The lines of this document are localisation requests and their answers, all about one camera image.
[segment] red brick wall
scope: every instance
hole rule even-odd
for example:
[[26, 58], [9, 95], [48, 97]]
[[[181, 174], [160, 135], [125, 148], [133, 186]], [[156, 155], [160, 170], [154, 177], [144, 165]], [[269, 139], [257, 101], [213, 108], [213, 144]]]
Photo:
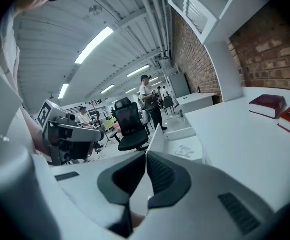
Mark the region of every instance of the red brick wall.
[[241, 85], [290, 89], [290, 26], [270, 2], [228, 44]]
[[191, 93], [217, 93], [214, 103], [222, 102], [219, 81], [212, 61], [182, 16], [173, 10], [173, 64], [185, 74]]

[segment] fluorescent light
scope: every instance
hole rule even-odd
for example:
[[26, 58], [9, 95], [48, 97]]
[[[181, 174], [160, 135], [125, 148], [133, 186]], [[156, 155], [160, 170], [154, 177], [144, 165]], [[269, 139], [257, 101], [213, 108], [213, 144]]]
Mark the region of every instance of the fluorescent light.
[[135, 87], [134, 89], [131, 89], [131, 90], [125, 92], [125, 93], [128, 94], [128, 93], [130, 93], [130, 92], [132, 92], [132, 91], [134, 91], [134, 90], [136, 90], [136, 87]]
[[157, 83], [153, 84], [152, 86], [158, 85], [158, 84], [160, 84], [161, 82], [162, 82], [162, 81], [157, 82]]
[[64, 95], [65, 95], [65, 92], [67, 90], [67, 88], [69, 87], [69, 83], [64, 83], [63, 84], [63, 87], [61, 88], [60, 90], [60, 93], [59, 93], [59, 96], [58, 96], [58, 99], [63, 99]]
[[76, 64], [82, 64], [83, 61], [91, 54], [91, 52], [99, 46], [107, 37], [109, 37], [114, 31], [110, 27], [106, 27], [102, 32], [100, 32], [82, 51], [75, 61]]
[[143, 66], [140, 69], [137, 69], [136, 71], [134, 71], [133, 73], [128, 74], [127, 77], [129, 78], [129, 77], [137, 74], [138, 72], [141, 72], [142, 70], [148, 69], [149, 67], [150, 67], [149, 65]]
[[100, 94], [106, 93], [108, 90], [112, 89], [115, 85], [112, 84], [111, 86], [107, 87], [105, 90], [103, 90]]
[[149, 80], [149, 81], [151, 82], [151, 81], [155, 81], [155, 80], [157, 80], [157, 79], [159, 79], [159, 78], [158, 78], [158, 77], [156, 77], [156, 78], [154, 78], [154, 79], [152, 79], [152, 80]]

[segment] white ceiling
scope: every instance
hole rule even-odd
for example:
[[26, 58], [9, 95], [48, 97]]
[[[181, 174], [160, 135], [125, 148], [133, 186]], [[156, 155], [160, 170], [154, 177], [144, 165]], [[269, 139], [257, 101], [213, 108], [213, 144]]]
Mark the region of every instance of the white ceiling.
[[[152, 0], [149, 3], [155, 12]], [[162, 0], [159, 4], [163, 14]], [[95, 5], [102, 7], [99, 15], [89, 13]], [[167, 31], [172, 41], [170, 7], [166, 8]], [[61, 106], [116, 97], [139, 87], [143, 74], [160, 77], [162, 81], [163, 71], [155, 57], [161, 54], [163, 33], [157, 14], [154, 16], [161, 41], [142, 0], [58, 0], [18, 16], [14, 29], [20, 48], [19, 91], [25, 108], [30, 114], [36, 113], [51, 93], [54, 96], [51, 101]], [[75, 64], [83, 49], [106, 27], [114, 33], [82, 65]], [[151, 67], [127, 77], [147, 64]], [[168, 69], [170, 61], [160, 65]], [[169, 70], [167, 75], [173, 72], [174, 69]], [[58, 100], [65, 83], [70, 85], [64, 98]], [[111, 84], [115, 87], [100, 94]]]

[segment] office chair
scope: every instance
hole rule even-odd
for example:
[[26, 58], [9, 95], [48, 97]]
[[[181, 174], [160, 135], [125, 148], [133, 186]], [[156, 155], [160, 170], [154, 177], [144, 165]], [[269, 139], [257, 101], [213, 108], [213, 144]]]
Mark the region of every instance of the office chair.
[[148, 146], [142, 147], [142, 145], [149, 141], [149, 136], [141, 122], [137, 104], [132, 103], [128, 98], [117, 101], [115, 103], [115, 117], [123, 136], [118, 145], [118, 150], [146, 150]]
[[163, 101], [163, 104], [165, 106], [165, 112], [167, 113], [167, 115], [169, 115], [169, 113], [167, 112], [167, 109], [170, 108], [170, 112], [172, 113], [172, 108], [174, 110], [174, 103], [173, 103], [173, 100], [172, 100], [172, 97], [171, 96], [168, 96], [164, 99]]

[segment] white desk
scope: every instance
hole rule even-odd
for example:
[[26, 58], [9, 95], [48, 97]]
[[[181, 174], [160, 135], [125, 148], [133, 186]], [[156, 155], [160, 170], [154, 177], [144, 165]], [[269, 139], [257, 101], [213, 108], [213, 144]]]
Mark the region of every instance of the white desk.
[[192, 93], [177, 98], [177, 101], [181, 106], [183, 113], [185, 114], [212, 106], [212, 97], [216, 95], [216, 93]]
[[241, 97], [187, 113], [203, 160], [262, 197], [274, 211], [290, 202], [290, 133], [249, 112]]

